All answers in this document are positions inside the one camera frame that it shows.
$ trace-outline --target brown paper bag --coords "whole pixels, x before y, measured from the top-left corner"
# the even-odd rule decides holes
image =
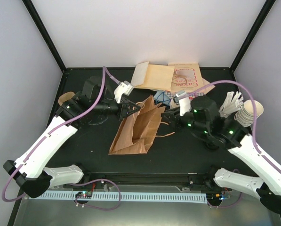
[[[152,146],[165,106],[155,105],[153,96],[149,96],[143,103],[143,109],[121,122],[109,155],[146,154]]]

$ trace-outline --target black tabletop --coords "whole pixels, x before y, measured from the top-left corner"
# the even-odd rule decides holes
[[[133,68],[110,69],[110,73],[120,81],[131,81]],[[228,69],[201,68],[203,78],[209,82],[233,80]],[[71,69],[61,94],[82,89],[87,78],[102,75],[101,68]],[[232,84],[219,84],[207,95],[220,106],[229,91],[236,91]],[[155,92],[134,89],[128,99],[142,101]],[[143,174],[188,174],[206,173],[212,164],[227,170],[239,169],[242,174],[254,176],[254,172],[227,150],[211,152],[200,140],[187,131],[177,132],[168,137],[155,138],[147,154],[108,155],[109,148],[120,122],[110,116],[101,125],[81,128],[68,139],[48,163],[48,167],[63,167],[80,162],[91,172],[97,173],[143,173]],[[172,128],[161,125],[158,134],[172,132]]]

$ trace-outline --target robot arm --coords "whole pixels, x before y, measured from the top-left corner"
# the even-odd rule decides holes
[[[56,126],[80,115],[92,106],[100,90],[100,79],[98,77],[91,77],[85,82],[82,91],[79,91],[72,99],[62,104],[50,125],[31,148],[15,161],[6,161],[3,165],[4,169],[11,175],[22,165],[15,174],[14,179],[21,189],[32,198],[40,196],[51,187],[80,182],[84,173],[76,165],[60,168],[47,168],[45,166],[62,144],[75,134],[78,129],[88,124],[94,116],[115,114],[119,120],[122,120],[139,111],[140,106],[122,97],[122,94],[129,95],[132,89],[133,87],[125,81],[118,86],[114,94],[110,92],[112,98],[104,98],[106,91],[110,91],[110,87],[106,84],[104,94],[92,112],[72,122],[70,125],[61,126],[49,134]],[[36,145],[37,148],[28,160],[24,162],[24,159]]]
[[[259,177],[249,177],[230,172],[224,168],[214,171],[213,181],[219,187],[228,187],[258,198],[269,210],[281,213],[281,165],[258,146],[252,143],[252,136],[237,121],[221,118],[216,103],[207,96],[196,97],[188,106],[166,111],[163,116],[176,128],[187,128],[207,148],[222,147],[246,163]]]

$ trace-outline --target paper cup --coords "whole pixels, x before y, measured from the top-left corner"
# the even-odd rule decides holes
[[[243,116],[240,114],[240,111],[238,111],[235,116],[234,116],[234,119],[239,123],[241,124],[243,127],[248,127],[248,126],[251,126],[252,123],[253,123],[253,119],[252,120],[247,120],[247,119],[244,119]]]
[[[179,105],[176,105],[175,102],[174,102],[174,99],[171,99],[171,100],[170,100],[169,108],[170,108],[170,109],[173,109],[173,108],[176,108],[176,107],[179,107]]]
[[[257,107],[257,116],[260,116],[263,112],[264,112],[264,107],[262,106],[262,104],[258,101],[254,101],[255,105]],[[245,101],[244,105],[243,105],[243,110],[246,114],[248,115],[253,115],[253,105],[251,100],[247,100]]]

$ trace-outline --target purple cable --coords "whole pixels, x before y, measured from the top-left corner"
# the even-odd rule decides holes
[[[93,103],[93,105],[88,109],[86,110],[85,112],[83,112],[82,114],[70,119],[70,120],[67,120],[65,122],[63,122],[62,124],[56,126],[55,128],[53,128],[50,132],[48,132],[49,135],[51,135],[51,133],[53,133],[54,131],[56,131],[58,128],[60,128],[61,126],[64,126],[64,125],[67,125],[81,117],[83,117],[84,115],[88,114],[90,111],[92,111],[92,109],[97,105],[97,103],[99,102],[100,98],[102,97],[102,94],[103,94],[103,91],[104,91],[104,83],[105,83],[105,79],[106,79],[106,72],[108,73],[109,76],[112,76],[107,68],[104,66],[103,67],[103,78],[102,78],[102,84],[101,84],[101,88],[99,90],[99,93],[98,93],[98,96],[95,100],[95,102]],[[23,162],[26,162],[29,157],[32,155],[32,153],[34,153],[34,151],[39,147],[39,145],[46,139],[47,137],[42,137],[42,139],[35,145],[35,147],[33,147],[33,149],[28,153],[28,155],[26,156],[26,158],[23,160]],[[4,185],[3,189],[2,189],[2,194],[1,194],[1,197],[2,197],[2,200],[5,201],[5,202],[13,202],[13,201],[16,201],[16,200],[19,200],[21,199],[22,197],[24,197],[26,194],[22,194],[14,199],[7,199],[5,197],[5,192],[8,188],[8,185],[9,183],[11,182],[11,180],[14,178],[14,176],[16,175],[16,173],[22,168],[23,164],[19,165],[17,169],[15,169],[15,171],[10,175],[10,177],[8,178],[6,184]]]
[[[120,193],[120,189],[118,188],[118,186],[117,186],[113,181],[110,181],[110,180],[107,180],[107,179],[96,179],[96,180],[91,180],[91,181],[89,181],[89,182],[87,182],[87,183],[84,183],[84,184],[70,184],[70,185],[72,185],[72,186],[85,186],[85,185],[89,185],[89,184],[92,184],[92,183],[94,183],[94,182],[102,181],[102,180],[103,180],[103,181],[106,181],[106,182],[109,182],[109,183],[113,184],[113,185],[116,187],[116,189],[117,189],[117,191],[118,191],[118,202],[117,202],[117,204],[116,204],[114,207],[112,207],[112,208],[101,208],[101,207],[92,206],[92,205],[86,205],[86,204],[84,204],[84,206],[89,207],[89,208],[94,208],[94,209],[97,209],[97,210],[104,210],[104,211],[114,210],[114,209],[116,209],[117,207],[119,207],[119,205],[120,205],[121,193]],[[82,204],[78,203],[77,200],[78,200],[78,197],[76,197],[75,203],[76,203],[77,205],[82,205]]]
[[[254,102],[254,98],[252,96],[252,94],[249,92],[248,89],[246,89],[246,87],[244,87],[242,84],[236,82],[236,81],[231,81],[231,80],[220,80],[220,81],[214,81],[214,82],[211,82],[210,84],[206,85],[206,86],[203,86],[199,89],[197,89],[196,91],[192,92],[189,94],[189,96],[192,96],[194,95],[195,93],[209,87],[209,86],[212,86],[212,85],[217,85],[217,84],[220,84],[220,83],[231,83],[231,84],[234,84],[234,85],[237,85],[237,86],[240,86],[241,88],[243,88],[247,94],[249,95],[250,97],[250,100],[252,102],[252,105],[253,105],[253,115],[254,115],[254,121],[253,121],[253,129],[252,129],[252,143],[253,143],[253,146],[255,147],[256,151],[258,152],[258,154],[261,154],[261,150],[259,150],[258,146],[257,146],[257,141],[256,141],[256,131],[257,131],[257,106]],[[279,169],[273,162],[270,161],[270,159],[268,159],[266,156],[264,155],[261,155],[274,169],[276,169],[280,174],[281,174],[281,169]]]
[[[118,81],[113,75],[110,74],[110,72],[108,71],[108,69],[104,66],[103,69],[106,70],[108,76],[110,77],[110,79],[112,79],[117,85],[120,84],[120,81]]]
[[[239,171],[238,169],[234,169],[234,170],[233,170],[233,173],[234,173],[234,172],[240,173],[240,171]],[[243,193],[241,192],[241,193],[240,193],[240,196],[239,196],[239,198],[238,198],[238,200],[237,200],[235,203],[233,203],[233,204],[231,204],[231,205],[228,205],[228,206],[212,206],[208,201],[207,201],[207,204],[208,204],[210,207],[214,207],[214,208],[217,208],[217,209],[226,209],[226,208],[230,208],[230,207],[236,206],[236,205],[242,200],[242,197],[243,197]]]

